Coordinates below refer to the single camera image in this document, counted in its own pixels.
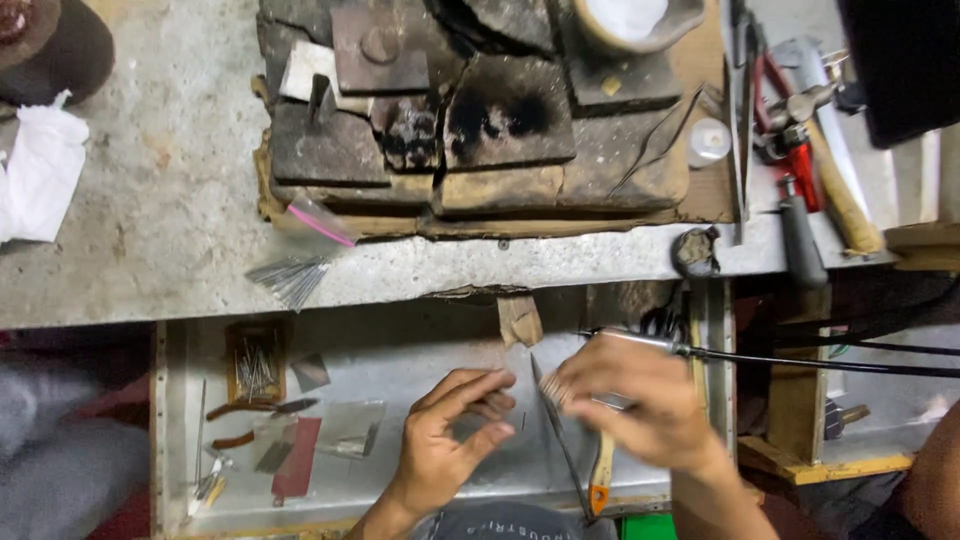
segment blade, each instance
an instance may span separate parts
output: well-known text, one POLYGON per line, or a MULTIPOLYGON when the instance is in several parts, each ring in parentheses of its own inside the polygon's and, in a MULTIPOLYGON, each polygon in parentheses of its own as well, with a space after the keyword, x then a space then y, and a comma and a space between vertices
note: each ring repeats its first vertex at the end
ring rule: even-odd
POLYGON ((580 483, 580 477, 577 475, 577 469, 573 466, 573 458, 570 457, 570 451, 566 449, 566 444, 564 443, 564 427, 560 424, 560 415, 557 414, 557 408, 553 405, 553 402, 550 401, 543 394, 543 390, 540 388, 540 380, 543 379, 543 372, 540 370, 540 366, 537 364, 537 359, 533 355, 530 355, 530 365, 534 370, 534 384, 537 387, 537 394, 540 395, 540 401, 543 403, 543 406, 546 407, 546 414, 550 417, 550 425, 553 426, 553 432, 557 435, 557 441, 560 442, 560 448, 564 451, 564 458, 566 459, 566 468, 570 471, 570 478, 573 479, 573 485, 577 488, 577 497, 580 499, 580 506, 584 509, 584 517, 588 520, 593 518, 593 514, 590 512, 590 506, 587 501, 587 495, 584 493, 584 485, 580 483))
POLYGON ((315 398, 304 398, 288 404, 278 405, 275 414, 293 414, 317 404, 315 398))

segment white cloth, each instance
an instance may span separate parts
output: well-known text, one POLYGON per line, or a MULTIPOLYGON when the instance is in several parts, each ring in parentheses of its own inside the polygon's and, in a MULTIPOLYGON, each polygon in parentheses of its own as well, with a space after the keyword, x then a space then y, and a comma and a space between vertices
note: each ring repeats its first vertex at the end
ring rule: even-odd
POLYGON ((11 238, 53 242, 86 161, 86 122, 53 105, 21 107, 7 170, 0 169, 0 242, 11 238))

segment person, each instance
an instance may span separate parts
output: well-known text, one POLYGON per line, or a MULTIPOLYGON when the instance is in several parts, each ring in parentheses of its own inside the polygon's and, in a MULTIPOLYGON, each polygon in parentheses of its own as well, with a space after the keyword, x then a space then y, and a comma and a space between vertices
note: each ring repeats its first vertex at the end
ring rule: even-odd
MULTIPOLYGON (((777 539, 710 428, 686 366, 680 358, 598 334, 558 369, 560 382, 576 396, 562 413, 610 433, 637 459, 670 469, 681 540, 777 539), (637 406, 617 412, 588 398, 602 392, 626 396, 637 406)), ((582 519, 532 505, 444 508, 484 457, 514 435, 498 410, 516 404, 504 393, 515 381, 505 370, 458 369, 414 403, 396 473, 347 539, 615 538, 609 520, 588 528, 582 519), (491 421, 460 444, 451 437, 450 422, 466 412, 491 421)))

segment screwdriver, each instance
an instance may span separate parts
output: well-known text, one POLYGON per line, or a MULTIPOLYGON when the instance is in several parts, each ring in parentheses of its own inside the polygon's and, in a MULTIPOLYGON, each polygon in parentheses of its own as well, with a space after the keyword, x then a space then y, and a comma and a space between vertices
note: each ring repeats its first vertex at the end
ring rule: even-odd
POLYGON ((697 356, 703 359, 726 360, 736 363, 753 363, 768 365, 784 365, 797 367, 814 367, 818 369, 832 369, 837 371, 857 371, 862 373, 881 373, 886 375, 913 375, 919 377, 940 377, 944 379, 960 379, 960 369, 947 367, 923 367, 923 366, 904 366, 904 365, 884 365, 884 364, 864 364, 857 362, 841 362, 831 360, 821 362, 817 360, 796 360, 788 358, 772 358, 766 356, 744 356, 734 353, 721 353, 711 351, 710 349, 701 349, 692 347, 685 343, 673 341, 669 337, 655 337, 652 335, 641 335, 629 331, 623 331, 613 328, 604 328, 597 331, 580 331, 580 335, 593 337, 598 333, 629 339, 635 343, 641 343, 655 349, 660 349, 671 356, 691 357, 697 356))
POLYGON ((786 197, 780 200, 783 250, 793 282, 800 288, 815 289, 827 284, 827 268, 813 239, 804 196, 794 186, 796 180, 793 175, 786 175, 780 181, 786 191, 786 197))

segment left hand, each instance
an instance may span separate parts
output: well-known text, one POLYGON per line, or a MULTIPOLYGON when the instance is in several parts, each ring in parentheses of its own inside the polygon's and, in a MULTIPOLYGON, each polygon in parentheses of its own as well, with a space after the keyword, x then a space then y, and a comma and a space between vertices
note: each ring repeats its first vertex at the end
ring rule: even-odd
POLYGON ((403 428, 400 463, 384 497, 417 517, 449 503, 477 465, 514 434, 514 427, 499 419, 516 405, 501 391, 515 382, 506 370, 457 369, 414 403, 403 428), (460 444, 450 422, 468 411, 492 421, 460 444))

